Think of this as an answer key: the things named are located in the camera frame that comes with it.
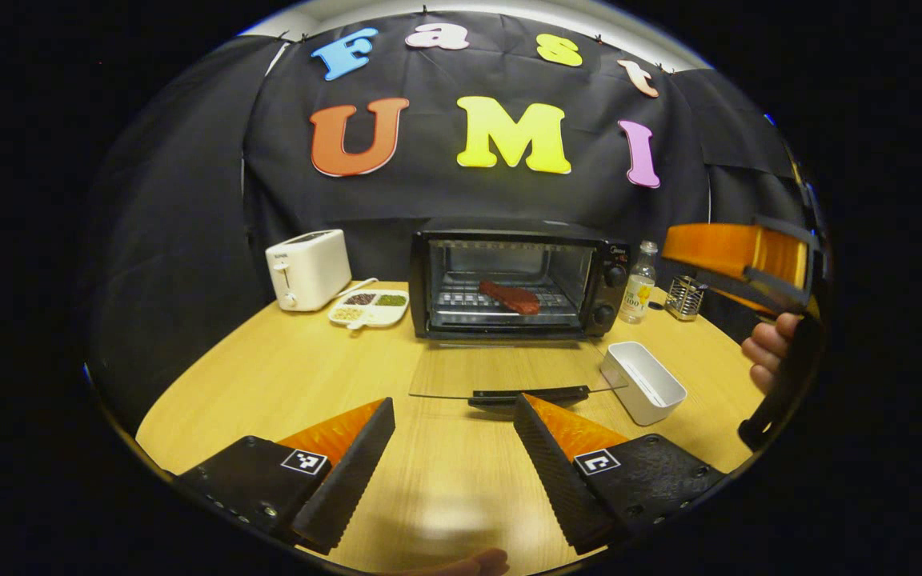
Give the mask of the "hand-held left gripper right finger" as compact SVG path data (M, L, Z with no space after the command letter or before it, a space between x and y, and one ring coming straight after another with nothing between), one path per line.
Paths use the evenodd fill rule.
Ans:
M515 430L579 554L643 539L727 477L663 435L629 440L530 394L516 399Z

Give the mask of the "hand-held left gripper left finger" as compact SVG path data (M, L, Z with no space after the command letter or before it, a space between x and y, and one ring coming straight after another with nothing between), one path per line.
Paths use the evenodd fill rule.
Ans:
M279 442L245 435L175 481L261 534L329 554L394 431L394 401L377 398Z

